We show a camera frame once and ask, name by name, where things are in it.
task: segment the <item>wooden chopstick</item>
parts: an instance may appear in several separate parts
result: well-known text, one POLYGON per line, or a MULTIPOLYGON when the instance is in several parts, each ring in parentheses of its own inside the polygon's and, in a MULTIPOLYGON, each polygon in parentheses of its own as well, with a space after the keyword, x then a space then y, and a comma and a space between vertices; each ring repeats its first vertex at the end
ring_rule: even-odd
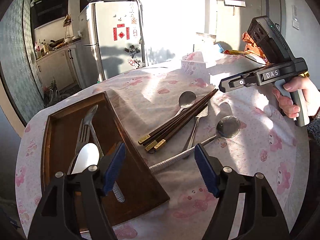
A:
POLYGON ((209 93, 209 96, 201 101, 201 104, 193 109, 192 112, 190 112, 188 115, 185 115, 185 118, 180 119, 179 122, 175 122, 170 128, 168 128, 164 133, 162 133, 155 141, 158 142, 156 145, 154 145, 152 148, 155 150, 159 150, 169 139, 172 138, 182 127, 184 127, 194 116, 199 114, 207 105, 208 101, 211 97, 218 91, 218 89, 213 90, 211 93, 209 93))
POLYGON ((154 139, 156 137, 158 137, 158 134, 160 134, 161 132, 164 132, 165 130, 167 130, 171 125, 173 125, 175 122, 178 122, 181 118, 184 118, 184 116, 186 114, 188 114, 190 111, 193 111, 194 109, 198 108, 199 105, 201 104, 201 102, 203 100, 206 100, 210 96, 210 93, 208 95, 206 95, 205 97, 203 97, 202 99, 200 99, 198 102, 196 102, 192 107, 188 108, 186 111, 183 111, 182 113, 180 113, 176 117, 170 119, 168 122, 166 122, 165 124, 161 125, 157 129, 155 129, 153 132, 151 132, 151 133, 145 135, 144 137, 142 137, 138 141, 138 143, 140 145, 143 144, 144 146, 149 145, 150 142, 153 142, 154 139))

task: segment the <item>table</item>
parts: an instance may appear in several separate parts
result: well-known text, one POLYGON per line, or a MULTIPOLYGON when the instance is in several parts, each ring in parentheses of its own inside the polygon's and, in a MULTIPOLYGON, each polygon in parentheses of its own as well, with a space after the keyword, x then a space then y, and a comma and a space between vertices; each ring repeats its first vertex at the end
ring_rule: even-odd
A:
MULTIPOLYGON (((161 151, 147 154, 138 139, 173 117, 178 98, 186 90, 205 96, 224 77, 261 66, 242 56, 195 52, 174 60, 133 70, 93 85, 37 113, 21 140, 16 168, 16 198, 22 227, 28 235, 32 216, 41 199, 41 149, 47 116, 95 93, 106 91, 116 113, 146 164, 151 166, 179 153, 193 126, 190 121, 161 151)), ((238 173, 262 172, 279 200, 289 227, 299 214, 308 181, 309 151, 305 127, 296 127, 277 110, 271 85, 249 87, 223 94, 209 102, 201 118, 195 143, 215 133, 218 121, 235 115, 239 134, 219 139, 205 148, 222 165, 238 173)), ((217 199, 209 193, 193 156, 156 174, 170 201, 138 218, 114 227, 118 239, 200 239, 212 217, 217 199)), ((239 196, 229 238, 237 236, 244 195, 239 196)))

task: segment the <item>pink patterned tablecloth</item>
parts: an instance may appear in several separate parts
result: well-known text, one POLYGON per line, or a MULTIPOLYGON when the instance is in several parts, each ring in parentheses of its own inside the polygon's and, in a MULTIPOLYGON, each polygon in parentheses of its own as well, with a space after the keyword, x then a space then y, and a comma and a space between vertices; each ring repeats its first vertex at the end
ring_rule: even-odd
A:
MULTIPOLYGON (((174 60, 133 70, 93 85, 64 101, 44 109, 28 123, 21 140, 16 166, 16 198, 26 235, 41 199, 40 163, 46 120, 49 114, 101 91, 108 96, 127 132, 138 139, 173 117, 179 110, 182 92, 193 91, 198 98, 209 93, 222 78, 261 66, 241 56, 194 52, 174 60)), ((308 137, 284 119, 271 103, 271 85, 249 87, 223 94, 209 102, 209 114, 201 118, 195 142, 215 133, 216 124, 226 115, 241 121, 239 134, 217 139, 205 148, 241 174, 262 172, 284 210, 291 230, 300 211, 308 180, 308 137)), ((179 153, 191 132, 190 121, 164 148, 147 154, 136 143, 148 166, 179 153)), ((114 227, 118 239, 200 239, 211 220, 217 199, 206 189, 192 157, 156 174, 170 201, 138 218, 114 227)), ((244 196, 240 195, 230 239, 239 230, 244 196)))

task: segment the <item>hand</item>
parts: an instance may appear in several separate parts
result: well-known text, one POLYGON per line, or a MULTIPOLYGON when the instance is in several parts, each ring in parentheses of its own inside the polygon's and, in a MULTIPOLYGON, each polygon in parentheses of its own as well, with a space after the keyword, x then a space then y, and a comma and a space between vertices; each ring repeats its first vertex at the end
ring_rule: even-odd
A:
MULTIPOLYGON (((294 77, 290 82, 283 85, 288 92, 294 92, 302 89, 304 98, 306 99, 308 116, 315 116, 320 108, 320 92, 309 78, 294 77)), ((294 105, 289 97, 282 96, 276 88, 272 89, 272 93, 276 96, 279 106, 289 118, 299 116, 300 107, 294 105)))

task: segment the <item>grey knit sleeve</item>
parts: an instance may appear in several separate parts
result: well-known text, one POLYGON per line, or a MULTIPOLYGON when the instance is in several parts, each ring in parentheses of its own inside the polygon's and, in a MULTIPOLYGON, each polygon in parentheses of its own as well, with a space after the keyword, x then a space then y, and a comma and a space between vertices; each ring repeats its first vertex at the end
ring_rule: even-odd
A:
POLYGON ((313 137, 316 139, 318 145, 320 145, 320 111, 316 117, 307 125, 309 132, 313 134, 313 137))

